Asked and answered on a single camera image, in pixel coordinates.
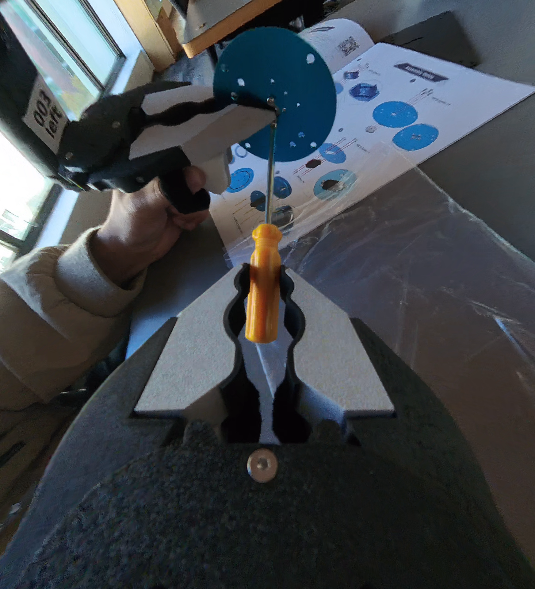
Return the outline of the wooden table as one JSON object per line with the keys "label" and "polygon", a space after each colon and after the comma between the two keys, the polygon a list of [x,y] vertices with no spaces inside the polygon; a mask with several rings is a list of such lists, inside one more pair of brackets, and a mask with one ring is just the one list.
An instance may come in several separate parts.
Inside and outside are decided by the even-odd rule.
{"label": "wooden table", "polygon": [[161,72],[183,50],[192,58],[279,1],[114,1],[141,48]]}

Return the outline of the person's left hand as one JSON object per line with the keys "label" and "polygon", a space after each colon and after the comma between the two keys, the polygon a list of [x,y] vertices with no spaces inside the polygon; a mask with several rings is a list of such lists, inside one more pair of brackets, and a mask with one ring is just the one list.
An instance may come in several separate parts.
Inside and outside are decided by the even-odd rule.
{"label": "person's left hand", "polygon": [[92,257],[116,286],[127,290],[149,265],[164,257],[182,232],[197,228],[209,210],[180,213],[155,178],[135,193],[114,190],[103,225],[90,239]]}

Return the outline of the grey desk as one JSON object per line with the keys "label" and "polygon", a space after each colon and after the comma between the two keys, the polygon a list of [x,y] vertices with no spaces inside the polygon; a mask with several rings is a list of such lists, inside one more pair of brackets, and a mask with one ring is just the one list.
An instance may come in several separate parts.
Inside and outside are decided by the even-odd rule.
{"label": "grey desk", "polygon": [[[530,1],[343,1],[331,18],[352,19],[381,40],[446,11],[453,12],[475,47],[479,70],[535,85],[535,3]],[[535,262],[535,94],[419,169]],[[498,422],[492,409],[505,399],[503,385],[495,391],[481,385],[472,391],[472,406],[464,408],[463,400],[420,377],[457,421],[503,519],[535,567],[535,419],[522,413],[528,403],[514,392],[513,408]]]}

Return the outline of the black flat pad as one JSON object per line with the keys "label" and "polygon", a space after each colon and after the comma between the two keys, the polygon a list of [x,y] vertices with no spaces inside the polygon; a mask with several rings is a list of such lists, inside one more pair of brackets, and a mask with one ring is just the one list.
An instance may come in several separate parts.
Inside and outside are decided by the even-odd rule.
{"label": "black flat pad", "polygon": [[380,42],[468,68],[475,68],[481,62],[463,26],[451,11],[389,34]]}

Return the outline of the orange handle screwdriver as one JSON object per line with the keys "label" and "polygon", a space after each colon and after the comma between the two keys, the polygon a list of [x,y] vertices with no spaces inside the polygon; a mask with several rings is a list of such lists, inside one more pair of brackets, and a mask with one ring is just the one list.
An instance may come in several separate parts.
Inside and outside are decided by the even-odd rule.
{"label": "orange handle screwdriver", "polygon": [[256,344],[274,342],[278,334],[281,266],[278,248],[283,235],[272,222],[276,132],[277,120],[274,120],[270,124],[265,221],[252,233],[255,248],[249,266],[250,289],[247,297],[245,337]]}

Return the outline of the window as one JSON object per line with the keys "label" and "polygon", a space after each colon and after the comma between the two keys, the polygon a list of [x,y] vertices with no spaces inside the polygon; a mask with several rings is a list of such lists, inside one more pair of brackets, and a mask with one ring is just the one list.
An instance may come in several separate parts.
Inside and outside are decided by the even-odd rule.
{"label": "window", "polygon": [[102,96],[125,56],[88,1],[0,1],[0,273],[32,248],[49,215],[55,174],[35,147],[14,143],[36,74],[46,88],[31,104],[53,135]]}

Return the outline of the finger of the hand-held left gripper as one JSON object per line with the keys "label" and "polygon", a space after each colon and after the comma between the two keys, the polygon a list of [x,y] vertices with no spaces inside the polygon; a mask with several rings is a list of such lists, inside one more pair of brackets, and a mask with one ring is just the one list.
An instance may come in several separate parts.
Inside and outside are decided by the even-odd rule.
{"label": "finger of the hand-held left gripper", "polygon": [[275,119],[276,112],[271,109],[232,104],[212,114],[197,114],[179,125],[157,123],[131,144],[129,159],[178,147],[190,160],[209,160]]}
{"label": "finger of the hand-held left gripper", "polygon": [[142,125],[179,125],[198,114],[217,113],[212,87],[182,85],[147,94],[140,105]]}

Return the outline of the assembly guide booklet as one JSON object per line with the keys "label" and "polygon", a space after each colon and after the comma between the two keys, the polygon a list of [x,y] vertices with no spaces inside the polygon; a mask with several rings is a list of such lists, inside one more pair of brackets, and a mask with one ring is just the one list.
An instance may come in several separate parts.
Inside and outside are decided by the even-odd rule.
{"label": "assembly guide booklet", "polygon": [[280,248],[330,220],[530,95],[535,87],[378,42],[332,19],[296,33],[327,64],[336,116],[306,158],[275,163]]}

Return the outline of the clear plastic bag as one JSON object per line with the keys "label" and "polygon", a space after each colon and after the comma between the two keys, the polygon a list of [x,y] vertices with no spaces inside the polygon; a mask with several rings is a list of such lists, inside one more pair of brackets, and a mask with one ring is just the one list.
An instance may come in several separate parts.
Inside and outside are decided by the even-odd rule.
{"label": "clear plastic bag", "polygon": [[514,392],[535,419],[535,262],[458,205],[395,147],[316,166],[315,185],[282,198],[283,263],[367,323],[438,392],[464,408],[481,385]]}

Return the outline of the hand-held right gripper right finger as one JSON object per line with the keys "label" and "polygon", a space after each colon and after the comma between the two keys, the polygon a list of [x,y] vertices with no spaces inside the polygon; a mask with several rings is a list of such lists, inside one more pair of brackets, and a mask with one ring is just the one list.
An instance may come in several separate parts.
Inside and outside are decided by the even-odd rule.
{"label": "hand-held right gripper right finger", "polygon": [[285,270],[285,437],[308,438],[323,421],[392,418],[395,406],[349,317],[291,269]]}

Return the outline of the blue round metal disc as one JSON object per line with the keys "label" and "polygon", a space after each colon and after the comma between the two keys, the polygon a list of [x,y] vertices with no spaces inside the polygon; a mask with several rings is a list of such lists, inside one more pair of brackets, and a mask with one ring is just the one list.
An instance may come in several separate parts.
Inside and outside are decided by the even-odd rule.
{"label": "blue round metal disc", "polygon": [[[223,102],[277,110],[276,161],[309,156],[328,137],[336,109],[332,74],[317,50],[284,28],[245,31],[221,53],[212,82]],[[276,107],[267,103],[274,97]]]}

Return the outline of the person's left forearm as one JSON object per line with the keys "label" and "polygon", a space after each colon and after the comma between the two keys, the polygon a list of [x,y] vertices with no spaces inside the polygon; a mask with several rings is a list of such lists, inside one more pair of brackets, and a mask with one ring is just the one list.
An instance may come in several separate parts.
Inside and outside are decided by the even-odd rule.
{"label": "person's left forearm", "polygon": [[95,261],[96,228],[0,275],[0,411],[49,402],[116,347],[146,270],[124,289]]}

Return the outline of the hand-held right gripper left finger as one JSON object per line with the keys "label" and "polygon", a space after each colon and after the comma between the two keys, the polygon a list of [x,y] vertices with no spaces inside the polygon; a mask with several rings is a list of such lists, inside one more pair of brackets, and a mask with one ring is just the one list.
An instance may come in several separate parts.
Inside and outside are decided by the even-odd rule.
{"label": "hand-held right gripper left finger", "polygon": [[223,422],[243,412],[250,384],[238,335],[248,283],[240,264],[180,312],[135,414]]}

